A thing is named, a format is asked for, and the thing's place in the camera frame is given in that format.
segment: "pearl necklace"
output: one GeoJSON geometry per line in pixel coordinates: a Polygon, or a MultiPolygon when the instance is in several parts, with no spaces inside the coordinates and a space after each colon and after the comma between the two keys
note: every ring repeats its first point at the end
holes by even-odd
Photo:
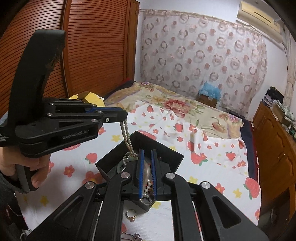
{"type": "Polygon", "coordinates": [[[126,147],[128,148],[129,152],[127,152],[124,157],[122,158],[122,163],[123,163],[123,170],[126,168],[126,162],[125,159],[128,157],[138,157],[138,154],[135,153],[135,151],[133,150],[133,146],[131,144],[131,139],[130,139],[130,135],[128,133],[128,123],[127,120],[124,121],[124,125],[123,122],[120,122],[120,127],[121,127],[121,132],[122,132],[122,136],[124,139],[124,143],[126,144],[126,147]]]}

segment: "yellow stuffed toy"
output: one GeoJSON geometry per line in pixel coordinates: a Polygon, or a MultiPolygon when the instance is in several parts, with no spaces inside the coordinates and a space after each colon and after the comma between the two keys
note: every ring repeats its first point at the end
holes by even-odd
{"type": "Polygon", "coordinates": [[[84,103],[95,104],[97,107],[105,107],[103,98],[89,91],[84,91],[78,95],[73,95],[70,97],[70,99],[83,100],[84,103]]]}

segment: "cardboard box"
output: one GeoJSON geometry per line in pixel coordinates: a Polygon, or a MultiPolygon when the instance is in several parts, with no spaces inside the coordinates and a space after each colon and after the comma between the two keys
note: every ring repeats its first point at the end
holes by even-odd
{"type": "Polygon", "coordinates": [[[213,107],[213,108],[216,108],[216,105],[218,103],[218,100],[217,99],[214,99],[214,98],[211,98],[211,97],[208,97],[206,95],[199,95],[196,100],[200,103],[203,103],[203,104],[206,104],[207,106],[210,106],[210,107],[213,107]]]}
{"type": "Polygon", "coordinates": [[[274,104],[274,106],[272,108],[272,112],[276,115],[276,117],[278,118],[278,120],[281,124],[284,124],[285,126],[289,127],[290,122],[284,118],[285,114],[284,114],[283,110],[277,104],[274,104]]]}

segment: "sheer curtain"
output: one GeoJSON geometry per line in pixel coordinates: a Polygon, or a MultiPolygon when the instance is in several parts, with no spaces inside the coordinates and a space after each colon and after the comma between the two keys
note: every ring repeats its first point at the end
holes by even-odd
{"type": "Polygon", "coordinates": [[[290,107],[296,80],[296,43],[286,26],[285,33],[287,38],[288,52],[288,82],[285,90],[283,105],[290,107]]]}
{"type": "Polygon", "coordinates": [[[146,10],[141,80],[195,99],[207,82],[221,106],[247,115],[267,70],[263,36],[241,24],[176,11],[146,10]]]}

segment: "cable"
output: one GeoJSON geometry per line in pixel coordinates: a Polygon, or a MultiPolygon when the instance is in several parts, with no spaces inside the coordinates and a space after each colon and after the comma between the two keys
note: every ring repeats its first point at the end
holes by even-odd
{"type": "Polygon", "coordinates": [[[23,233],[21,234],[21,236],[20,236],[20,241],[22,241],[22,236],[24,235],[24,234],[27,234],[27,232],[29,232],[28,233],[28,235],[32,232],[32,230],[31,229],[28,229],[26,232],[24,232],[24,231],[26,231],[26,230],[23,230],[23,233]]]}
{"type": "Polygon", "coordinates": [[[18,216],[18,217],[22,217],[22,215],[19,215],[19,214],[16,214],[12,209],[11,209],[11,207],[8,205],[8,207],[9,207],[9,209],[16,215],[16,216],[18,216]]]}

